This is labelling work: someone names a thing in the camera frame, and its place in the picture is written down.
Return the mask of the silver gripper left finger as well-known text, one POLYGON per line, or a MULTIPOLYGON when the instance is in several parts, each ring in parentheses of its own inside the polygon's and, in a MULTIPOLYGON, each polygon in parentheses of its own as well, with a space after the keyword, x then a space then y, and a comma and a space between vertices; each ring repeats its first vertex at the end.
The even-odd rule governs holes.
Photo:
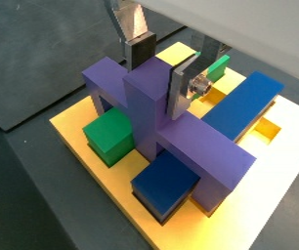
POLYGON ((154 56, 156 34, 149 31, 142 6, 133 0, 102 0, 122 46, 128 70, 154 56))

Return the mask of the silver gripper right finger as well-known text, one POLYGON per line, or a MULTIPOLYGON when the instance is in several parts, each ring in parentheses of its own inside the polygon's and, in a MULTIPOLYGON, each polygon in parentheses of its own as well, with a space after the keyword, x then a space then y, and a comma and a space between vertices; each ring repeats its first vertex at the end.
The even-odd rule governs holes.
POLYGON ((193 32, 190 47, 196 50, 185 60, 178 62, 170 72, 168 85, 166 114, 176 120, 190 106, 196 94, 204 96, 212 87, 208 79, 209 67, 230 49, 214 38, 193 32))

